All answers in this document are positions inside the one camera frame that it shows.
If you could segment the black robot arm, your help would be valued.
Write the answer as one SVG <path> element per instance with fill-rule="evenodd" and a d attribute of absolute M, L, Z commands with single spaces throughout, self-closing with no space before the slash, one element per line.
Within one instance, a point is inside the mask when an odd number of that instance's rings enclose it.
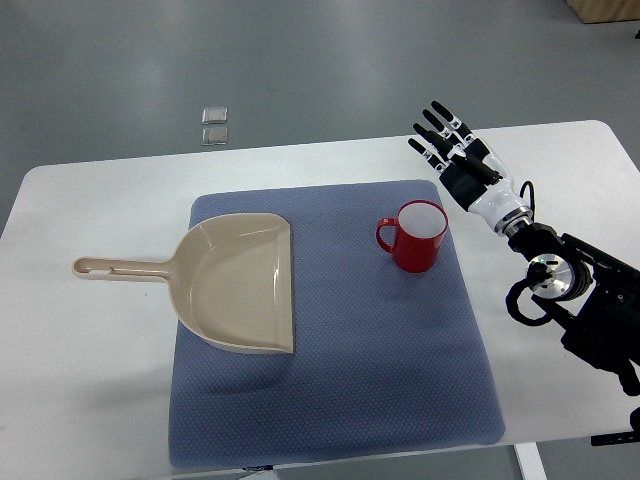
<path fill-rule="evenodd" d="M 506 296 L 517 322 L 564 329 L 563 347 L 639 394 L 639 271 L 572 235 L 529 221 L 508 233 L 528 267 Z"/>

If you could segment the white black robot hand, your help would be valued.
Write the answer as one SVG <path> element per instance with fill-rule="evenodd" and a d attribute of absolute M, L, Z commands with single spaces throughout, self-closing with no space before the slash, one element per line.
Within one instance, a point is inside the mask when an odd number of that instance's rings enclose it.
<path fill-rule="evenodd" d="M 534 207 L 514 189 L 513 177 L 485 141 L 437 101 L 422 111 L 430 124 L 413 125 L 408 144 L 438 174 L 465 211 L 478 215 L 499 236 L 512 237 L 534 221 Z"/>

